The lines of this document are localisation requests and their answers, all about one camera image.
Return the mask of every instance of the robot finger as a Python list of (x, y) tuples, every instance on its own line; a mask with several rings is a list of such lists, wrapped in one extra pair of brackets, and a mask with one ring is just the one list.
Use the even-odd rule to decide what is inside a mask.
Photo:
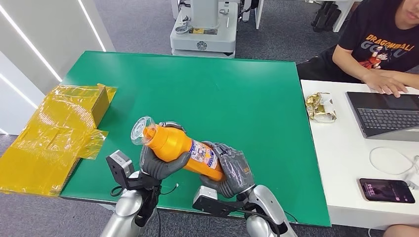
[(182, 125), (180, 125), (176, 122), (173, 122), (173, 121), (160, 122), (159, 125), (162, 126), (162, 127), (174, 127), (176, 129), (182, 130), (184, 133), (186, 133), (186, 130), (182, 127)]

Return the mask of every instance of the gray robotic glove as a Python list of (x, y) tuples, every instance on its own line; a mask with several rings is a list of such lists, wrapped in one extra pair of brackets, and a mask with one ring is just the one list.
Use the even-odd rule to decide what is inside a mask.
[(226, 198), (232, 198), (254, 186), (253, 174), (242, 151), (236, 151), (223, 143), (203, 143), (212, 148), (226, 176), (226, 180), (217, 182), (201, 175), (200, 180), (204, 186), (217, 190)]
[[(161, 122), (159, 125), (163, 127), (174, 127), (186, 133), (185, 129), (176, 122)], [(159, 159), (151, 148), (143, 146), (140, 155), (140, 167), (142, 172), (155, 179), (163, 180), (183, 168), (190, 157), (190, 152), (184, 152), (177, 159), (165, 162)]]

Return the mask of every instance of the laptop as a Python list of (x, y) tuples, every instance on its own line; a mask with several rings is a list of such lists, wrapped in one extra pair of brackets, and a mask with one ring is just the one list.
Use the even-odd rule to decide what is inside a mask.
[(419, 142), (419, 95), (346, 95), (365, 138)]

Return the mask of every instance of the led light strip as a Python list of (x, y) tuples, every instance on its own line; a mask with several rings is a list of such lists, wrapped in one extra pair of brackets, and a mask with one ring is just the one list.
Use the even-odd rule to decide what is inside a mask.
[(16, 86), (14, 86), (3, 74), (0, 73), (0, 79), (2, 79), (6, 84), (8, 84), (14, 91), (16, 91), (20, 96), (22, 96), (23, 99), (25, 99), (29, 104), (31, 104), (35, 109), (38, 108), (38, 106), (32, 102), (26, 95), (24, 95)]
[(91, 19), (90, 19), (90, 17), (89, 17), (89, 14), (87, 13), (86, 8), (85, 8), (85, 7), (84, 7), (84, 5), (83, 5), (82, 0), (78, 0), (78, 1), (79, 1), (79, 4), (80, 4), (80, 7), (82, 7), (82, 10), (83, 10), (84, 15), (85, 15), (85, 16), (86, 16), (86, 18), (87, 18), (87, 21), (88, 21), (88, 22), (89, 22), (89, 24), (90, 24), (90, 27), (91, 27), (91, 28), (92, 28), (92, 30), (93, 30), (94, 35), (95, 35), (95, 36), (96, 36), (96, 38), (97, 38), (97, 41), (99, 41), (100, 47), (102, 47), (103, 52), (106, 52), (105, 46), (103, 45), (102, 40), (100, 39), (99, 34), (97, 33), (96, 28), (94, 27), (93, 22), (91, 21)]
[(0, 133), (4, 133), (5, 135), (9, 135), (8, 132), (4, 131), (3, 129), (0, 128)]
[(26, 37), (26, 35), (23, 33), (23, 31), (16, 25), (16, 23), (12, 20), (12, 18), (9, 16), (9, 14), (5, 11), (5, 9), (0, 5), (0, 12), (3, 14), (3, 16), (6, 18), (6, 20), (12, 25), (12, 27), (17, 31), (17, 33), (22, 37), (22, 39), (29, 45), (29, 47), (32, 49), (32, 51), (39, 57), (39, 59), (45, 64), (45, 66), (49, 69), (49, 71), (54, 75), (55, 78), (59, 82), (62, 82), (63, 80), (61, 77), (55, 72), (55, 70), (51, 67), (51, 65), (46, 61), (46, 59), (41, 55), (41, 53), (38, 51), (38, 49), (32, 44), (32, 42)]

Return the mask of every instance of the laptop keyboard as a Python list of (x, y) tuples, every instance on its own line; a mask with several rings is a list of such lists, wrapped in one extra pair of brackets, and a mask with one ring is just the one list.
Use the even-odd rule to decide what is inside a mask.
[(419, 112), (358, 109), (366, 128), (398, 130), (419, 125)]

